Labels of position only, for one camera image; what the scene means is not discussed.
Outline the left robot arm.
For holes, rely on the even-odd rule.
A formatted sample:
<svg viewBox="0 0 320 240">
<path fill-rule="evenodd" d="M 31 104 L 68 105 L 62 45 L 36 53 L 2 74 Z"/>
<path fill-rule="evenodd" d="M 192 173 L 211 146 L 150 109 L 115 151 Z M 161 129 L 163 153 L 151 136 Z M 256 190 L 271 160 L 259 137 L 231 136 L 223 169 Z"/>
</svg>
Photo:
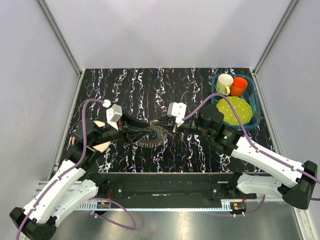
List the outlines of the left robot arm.
<svg viewBox="0 0 320 240">
<path fill-rule="evenodd" d="M 17 227 L 16 239 L 49 240 L 58 226 L 76 208 L 96 199 L 103 209 L 121 197 L 121 182 L 109 182 L 99 173 L 89 172 L 109 144 L 118 139 L 139 147 L 158 147 L 164 132 L 154 124 L 127 114 L 108 117 L 106 122 L 82 118 L 73 134 L 68 156 L 47 185 L 24 207 L 9 214 Z"/>
</svg>

